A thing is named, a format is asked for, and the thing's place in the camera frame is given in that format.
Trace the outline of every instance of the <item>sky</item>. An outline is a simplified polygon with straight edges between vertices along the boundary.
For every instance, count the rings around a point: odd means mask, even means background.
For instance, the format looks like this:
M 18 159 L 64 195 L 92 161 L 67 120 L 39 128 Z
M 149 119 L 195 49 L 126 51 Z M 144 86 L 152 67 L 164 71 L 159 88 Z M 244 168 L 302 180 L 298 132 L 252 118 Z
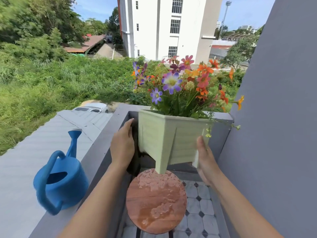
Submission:
M 232 1 L 228 7 L 224 24 L 228 30 L 235 30 L 242 25 L 261 27 L 265 24 L 275 0 L 223 0 L 218 21 L 222 21 L 226 10 L 226 1 Z M 90 17 L 105 21 L 109 19 L 117 0 L 76 0 L 74 11 L 83 19 Z

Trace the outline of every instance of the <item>flower pot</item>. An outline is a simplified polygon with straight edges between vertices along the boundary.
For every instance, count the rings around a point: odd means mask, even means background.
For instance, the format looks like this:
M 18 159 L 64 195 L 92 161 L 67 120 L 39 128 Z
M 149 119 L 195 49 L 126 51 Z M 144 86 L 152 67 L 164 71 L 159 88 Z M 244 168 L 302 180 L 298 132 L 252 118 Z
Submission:
M 192 162 L 198 168 L 197 138 L 202 135 L 208 145 L 212 122 L 166 116 L 154 110 L 139 111 L 139 149 L 151 156 L 155 170 L 164 174 L 169 164 Z

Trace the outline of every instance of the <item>white car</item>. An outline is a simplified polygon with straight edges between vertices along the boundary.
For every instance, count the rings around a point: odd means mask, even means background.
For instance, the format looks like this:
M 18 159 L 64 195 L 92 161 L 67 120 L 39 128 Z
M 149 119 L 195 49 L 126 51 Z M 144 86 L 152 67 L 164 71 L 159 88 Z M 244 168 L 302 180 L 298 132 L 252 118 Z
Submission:
M 96 113 L 109 113 L 108 105 L 104 103 L 87 103 L 84 106 L 74 108 L 73 110 Z

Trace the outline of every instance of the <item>left hand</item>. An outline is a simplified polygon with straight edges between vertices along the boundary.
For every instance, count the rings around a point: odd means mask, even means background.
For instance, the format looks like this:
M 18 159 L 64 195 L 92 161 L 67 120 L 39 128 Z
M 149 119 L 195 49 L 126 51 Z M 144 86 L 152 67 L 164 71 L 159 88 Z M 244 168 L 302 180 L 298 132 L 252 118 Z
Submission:
M 130 119 L 113 135 L 110 145 L 112 164 L 116 167 L 126 169 L 134 155 L 134 140 L 132 137 L 131 124 L 134 119 Z

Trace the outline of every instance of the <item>round stool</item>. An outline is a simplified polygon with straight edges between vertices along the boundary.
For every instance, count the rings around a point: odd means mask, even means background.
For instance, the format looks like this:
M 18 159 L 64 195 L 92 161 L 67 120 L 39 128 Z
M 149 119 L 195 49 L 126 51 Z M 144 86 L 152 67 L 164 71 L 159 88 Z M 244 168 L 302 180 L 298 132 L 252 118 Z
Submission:
M 125 202 L 137 227 L 136 238 L 140 238 L 141 230 L 150 234 L 168 232 L 171 238 L 185 215 L 187 196 L 184 185 L 172 172 L 160 175 L 148 169 L 132 180 Z

